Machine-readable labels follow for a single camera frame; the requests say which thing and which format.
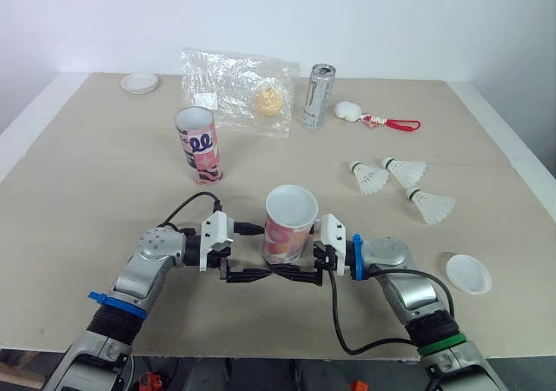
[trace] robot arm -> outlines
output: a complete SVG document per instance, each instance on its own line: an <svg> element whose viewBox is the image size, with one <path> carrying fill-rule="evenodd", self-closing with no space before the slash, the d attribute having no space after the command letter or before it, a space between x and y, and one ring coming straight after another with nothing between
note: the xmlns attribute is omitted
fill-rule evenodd
<svg viewBox="0 0 556 391"><path fill-rule="evenodd" d="M348 243L352 275L362 280L373 272L416 269L409 249L393 238ZM446 310L431 282L420 275L377 275L390 307L417 346L431 382L430 389L507 391L506 386Z"/></svg>
<svg viewBox="0 0 556 391"><path fill-rule="evenodd" d="M376 276L388 303L418 347L421 363L431 377L429 389L440 385L453 391L507 390L479 350L460 332L427 278L388 273L415 269L402 242L392 238L362 241L358 235L346 242L345 226L333 215L325 215L315 225L316 271L277 265L232 272L227 258L234 233L258 235L262 228L234 222L216 210L202 223L200 235L194 230L147 230L110 291L89 295L101 307L43 390L122 390L125 384L120 374L131 355L133 340L162 290L167 272L184 264L198 266L201 272L220 268L221 279L226 282L251 282L278 274L321 285L323 270L334 269L337 275L344 275L346 268L357 281Z"/></svg>
<svg viewBox="0 0 556 391"><path fill-rule="evenodd" d="M158 297L169 269L183 265L187 237L163 228L147 230L105 294L91 292L101 307L71 345L44 391L118 391L131 345Z"/></svg>

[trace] cylindrical container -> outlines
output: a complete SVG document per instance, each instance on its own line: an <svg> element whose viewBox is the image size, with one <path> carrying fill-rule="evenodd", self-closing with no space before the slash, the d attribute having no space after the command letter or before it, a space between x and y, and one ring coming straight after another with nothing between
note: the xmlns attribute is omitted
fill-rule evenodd
<svg viewBox="0 0 556 391"><path fill-rule="evenodd" d="M316 198L299 185L281 185L268 193L266 207L262 249L265 261L296 262L319 213Z"/></svg>
<svg viewBox="0 0 556 391"><path fill-rule="evenodd" d="M326 63L317 63L311 70L303 114L303 124L306 128L318 129L326 121L328 97L335 76L336 68Z"/></svg>
<svg viewBox="0 0 556 391"><path fill-rule="evenodd" d="M195 182L213 184L220 181L220 150L212 111L204 107L187 107L177 112L174 122L188 164L195 170Z"/></svg>

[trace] white cup rim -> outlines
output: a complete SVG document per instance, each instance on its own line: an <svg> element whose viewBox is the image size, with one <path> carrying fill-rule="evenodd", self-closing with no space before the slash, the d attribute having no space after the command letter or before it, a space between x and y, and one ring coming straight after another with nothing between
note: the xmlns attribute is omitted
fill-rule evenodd
<svg viewBox="0 0 556 391"><path fill-rule="evenodd" d="M295 190L297 192L302 192L303 195L306 196L306 198L309 200L309 207L311 207L311 209L307 210L307 218L302 219L302 222L298 223L298 224L291 224L291 223L286 223L284 222L284 219L282 216L279 216L276 214L276 210L272 210L272 205L270 204L271 201L274 199L273 196L279 195L281 194L280 191L283 193L284 190L288 190L288 189L292 189ZM316 220L318 214L319 214L319 203L316 200L316 197L313 195L313 193L311 193L308 189L306 189L305 187L302 187L301 185L294 185L294 184L284 184L284 185L279 185L278 187L274 187L267 195L267 201L266 201L266 210L267 210L267 215L277 224L279 224L280 226L283 226L285 228L289 228L289 229L303 229L306 228L309 225L312 225L314 223L314 221Z"/></svg>
<svg viewBox="0 0 556 391"><path fill-rule="evenodd" d="M207 128L215 120L209 109L200 106L186 107L179 110L174 117L175 126L178 129L198 130Z"/></svg>

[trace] shuttlecock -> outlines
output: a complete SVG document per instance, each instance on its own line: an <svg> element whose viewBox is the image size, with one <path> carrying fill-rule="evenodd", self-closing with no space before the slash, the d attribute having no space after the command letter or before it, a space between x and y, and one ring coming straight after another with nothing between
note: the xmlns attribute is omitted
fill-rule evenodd
<svg viewBox="0 0 556 391"><path fill-rule="evenodd" d="M361 162L351 162L349 168L357 178L362 194L376 193L388 181L388 171L385 169L368 167Z"/></svg>
<svg viewBox="0 0 556 391"><path fill-rule="evenodd" d="M394 174L404 189L413 187L427 169L424 162L398 161L390 156L382 160L382 167Z"/></svg>
<svg viewBox="0 0 556 391"><path fill-rule="evenodd" d="M443 195L424 193L417 187L407 189L406 197L414 202L426 224L436 224L450 214L455 199Z"/></svg>

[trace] orange object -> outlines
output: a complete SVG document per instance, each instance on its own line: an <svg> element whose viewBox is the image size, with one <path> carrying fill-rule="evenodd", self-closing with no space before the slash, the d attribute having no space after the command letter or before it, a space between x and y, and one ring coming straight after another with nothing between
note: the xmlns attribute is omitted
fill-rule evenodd
<svg viewBox="0 0 556 391"><path fill-rule="evenodd" d="M148 371L139 380L139 391L163 391L160 375L155 375Z"/></svg>
<svg viewBox="0 0 556 391"><path fill-rule="evenodd" d="M351 391L368 391L368 385L363 381L354 381L350 387Z"/></svg>

